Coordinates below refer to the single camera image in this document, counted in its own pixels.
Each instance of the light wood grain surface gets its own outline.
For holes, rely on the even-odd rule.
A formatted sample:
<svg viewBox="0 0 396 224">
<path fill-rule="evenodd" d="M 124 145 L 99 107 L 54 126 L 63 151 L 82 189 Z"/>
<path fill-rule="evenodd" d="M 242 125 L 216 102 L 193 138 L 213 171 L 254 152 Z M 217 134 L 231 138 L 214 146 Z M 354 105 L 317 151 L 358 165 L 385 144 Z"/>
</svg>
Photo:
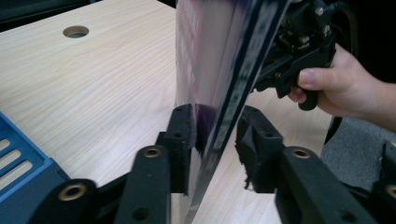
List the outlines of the light wood grain surface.
<svg viewBox="0 0 396 224">
<path fill-rule="evenodd" d="M 75 25 L 89 33 L 65 37 Z M 104 0 L 0 33 L 0 110 L 72 178 L 102 186 L 166 129 L 176 96 L 175 28 L 175 10 L 155 0 Z M 329 115 L 301 111 L 273 90 L 252 93 L 247 104 L 287 146 L 320 154 Z M 243 189 L 233 140 L 194 223 L 279 223 L 274 195 Z"/>
</svg>

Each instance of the gray carpet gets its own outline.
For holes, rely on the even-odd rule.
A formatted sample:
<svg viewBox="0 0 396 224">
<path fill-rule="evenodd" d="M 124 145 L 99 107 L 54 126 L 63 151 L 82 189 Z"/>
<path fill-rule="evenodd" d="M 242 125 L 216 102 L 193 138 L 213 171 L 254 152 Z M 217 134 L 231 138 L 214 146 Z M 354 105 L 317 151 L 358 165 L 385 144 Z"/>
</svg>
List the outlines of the gray carpet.
<svg viewBox="0 0 396 224">
<path fill-rule="evenodd" d="M 396 133 L 359 119 L 343 119 L 321 158 L 340 181 L 370 190 L 380 177 L 383 144 Z"/>
</svg>

